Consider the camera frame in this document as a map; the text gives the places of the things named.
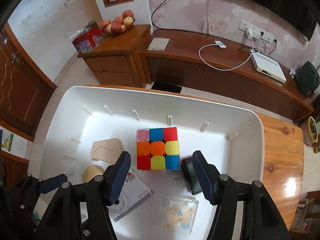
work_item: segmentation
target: door frame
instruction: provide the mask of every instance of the door frame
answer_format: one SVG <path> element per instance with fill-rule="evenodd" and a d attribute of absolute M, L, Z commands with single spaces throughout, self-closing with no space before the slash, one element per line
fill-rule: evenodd
<path fill-rule="evenodd" d="M 24 61 L 31 66 L 31 68 L 36 72 L 36 74 L 53 90 L 57 88 L 56 84 L 54 84 L 43 72 L 42 70 L 36 65 L 36 63 L 32 60 L 32 58 L 28 55 L 28 53 L 25 51 L 25 49 L 22 47 L 20 42 L 18 41 L 17 37 L 14 35 L 10 25 L 8 22 L 4 25 L 4 28 L 2 29 L 4 31 L 5 36 L 9 39 L 11 44 L 17 49 L 20 56 L 24 59 Z M 31 142 L 34 141 L 34 136 L 31 136 L 27 133 L 24 133 L 23 131 L 20 131 L 19 129 L 13 127 L 12 125 L 8 124 L 6 121 L 0 119 L 0 125 L 10 132 L 15 133 L 16 135 L 19 135 Z"/>

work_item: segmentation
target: black mat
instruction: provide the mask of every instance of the black mat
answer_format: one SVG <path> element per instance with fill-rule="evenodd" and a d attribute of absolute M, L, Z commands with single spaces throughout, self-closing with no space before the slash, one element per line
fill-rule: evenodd
<path fill-rule="evenodd" d="M 180 94 L 182 87 L 178 87 L 178 86 L 174 86 L 174 85 L 170 85 L 162 82 L 154 82 L 151 89 Z"/>

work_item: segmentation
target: white router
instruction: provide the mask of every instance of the white router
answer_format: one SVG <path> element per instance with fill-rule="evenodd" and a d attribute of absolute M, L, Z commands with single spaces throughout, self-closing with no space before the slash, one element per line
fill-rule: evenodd
<path fill-rule="evenodd" d="M 285 83 L 287 81 L 279 63 L 275 60 L 258 52 L 253 52 L 251 59 L 256 71 L 272 77 L 281 83 Z"/>

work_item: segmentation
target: floral wallpaper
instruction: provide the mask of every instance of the floral wallpaper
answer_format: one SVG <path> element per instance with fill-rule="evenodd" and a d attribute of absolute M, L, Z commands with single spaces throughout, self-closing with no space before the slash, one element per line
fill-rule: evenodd
<path fill-rule="evenodd" d="M 149 0 L 151 13 L 164 0 Z M 284 19 L 250 0 L 169 0 L 154 15 L 154 22 L 163 28 L 202 32 L 248 46 L 252 42 L 239 30 L 241 20 L 272 33 L 277 39 L 272 57 L 287 68 L 301 67 L 310 61 L 320 65 L 320 27 L 309 42 Z M 272 51 L 275 44 L 255 41 L 260 50 Z"/>

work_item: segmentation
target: electrical outlet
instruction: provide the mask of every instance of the electrical outlet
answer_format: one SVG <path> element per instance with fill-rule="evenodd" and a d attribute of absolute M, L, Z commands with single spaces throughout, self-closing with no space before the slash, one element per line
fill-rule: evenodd
<path fill-rule="evenodd" d="M 274 36 L 271 33 L 268 33 L 266 31 L 260 29 L 259 27 L 254 26 L 251 23 L 248 23 L 248 22 L 242 20 L 240 23 L 240 26 L 239 26 L 239 30 L 246 31 L 247 29 L 252 30 L 253 37 L 256 39 L 259 39 L 261 37 L 262 39 L 264 39 L 265 41 L 270 42 L 270 43 L 274 39 Z"/>

